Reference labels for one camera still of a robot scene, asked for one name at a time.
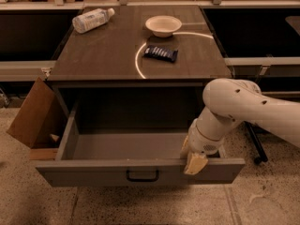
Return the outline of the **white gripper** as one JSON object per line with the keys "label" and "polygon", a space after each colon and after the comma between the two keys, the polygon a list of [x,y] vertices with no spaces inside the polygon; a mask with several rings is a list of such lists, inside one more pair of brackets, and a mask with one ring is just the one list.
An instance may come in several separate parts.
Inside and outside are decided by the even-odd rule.
{"label": "white gripper", "polygon": [[199,173],[208,163],[206,156],[214,155],[223,143],[224,139],[215,141],[206,138],[198,128],[197,120],[194,120],[188,129],[187,137],[184,139],[180,151],[180,158],[187,157],[184,174],[196,175]]}

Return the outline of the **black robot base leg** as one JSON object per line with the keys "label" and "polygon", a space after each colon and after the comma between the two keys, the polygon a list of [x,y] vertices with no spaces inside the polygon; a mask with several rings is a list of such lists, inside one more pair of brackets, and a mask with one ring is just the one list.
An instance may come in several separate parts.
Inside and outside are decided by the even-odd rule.
{"label": "black robot base leg", "polygon": [[254,158],[254,163],[256,165],[260,165],[262,162],[267,162],[268,157],[264,152],[263,146],[262,146],[257,134],[255,133],[253,126],[248,122],[246,122],[245,125],[246,125],[247,131],[250,135],[250,138],[253,141],[255,148],[257,150],[257,153],[258,153],[258,156],[256,156]]}

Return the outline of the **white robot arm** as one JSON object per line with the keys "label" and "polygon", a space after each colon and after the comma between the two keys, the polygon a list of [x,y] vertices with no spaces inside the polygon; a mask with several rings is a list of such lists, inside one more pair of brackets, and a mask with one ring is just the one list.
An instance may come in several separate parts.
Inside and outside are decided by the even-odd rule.
{"label": "white robot arm", "polygon": [[224,143],[224,136],[243,122],[256,125],[300,147],[300,103],[262,94],[248,80],[214,79],[203,89],[204,108],[194,119],[180,156],[187,161],[184,173],[198,174]]}

